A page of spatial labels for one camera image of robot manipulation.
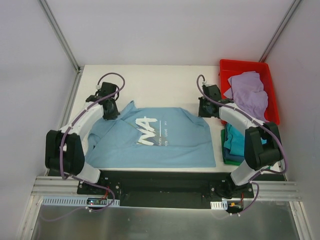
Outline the light blue printed t-shirt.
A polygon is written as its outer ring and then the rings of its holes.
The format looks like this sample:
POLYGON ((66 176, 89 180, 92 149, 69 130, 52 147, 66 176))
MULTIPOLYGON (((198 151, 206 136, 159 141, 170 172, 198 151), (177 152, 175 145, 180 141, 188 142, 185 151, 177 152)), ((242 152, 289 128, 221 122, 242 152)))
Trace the light blue printed t-shirt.
POLYGON ((88 134, 85 161, 97 169, 214 168, 207 122, 180 107, 137 108, 99 119, 88 134))

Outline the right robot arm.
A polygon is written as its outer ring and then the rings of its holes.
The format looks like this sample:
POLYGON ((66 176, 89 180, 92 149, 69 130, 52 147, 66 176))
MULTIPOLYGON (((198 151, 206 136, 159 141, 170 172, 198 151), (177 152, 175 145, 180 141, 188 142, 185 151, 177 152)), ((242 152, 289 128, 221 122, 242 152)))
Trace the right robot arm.
POLYGON ((204 102, 210 102, 212 117, 219 118, 235 127, 244 136, 244 161, 231 172, 231 181, 225 184, 225 192, 230 197, 237 197, 243 191, 243 185, 251 182, 264 172, 283 175, 286 170, 270 169, 275 163, 285 160, 278 126, 273 122, 258 120, 241 110, 229 99, 214 100, 207 96, 203 89, 209 89, 214 97, 220 96, 216 85, 200 87, 204 102))

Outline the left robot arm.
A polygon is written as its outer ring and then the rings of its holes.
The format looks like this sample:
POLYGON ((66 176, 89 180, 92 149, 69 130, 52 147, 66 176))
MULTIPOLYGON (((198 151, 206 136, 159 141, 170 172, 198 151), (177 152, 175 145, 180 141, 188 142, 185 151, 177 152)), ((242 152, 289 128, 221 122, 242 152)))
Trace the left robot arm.
POLYGON ((82 141, 97 120, 113 120, 119 115, 116 100, 123 88, 109 82, 98 84, 97 92, 85 100, 74 119, 46 134, 45 166, 48 169, 59 171, 63 180, 75 178, 89 182, 89 190, 96 195, 105 191, 101 171, 85 161, 82 141))

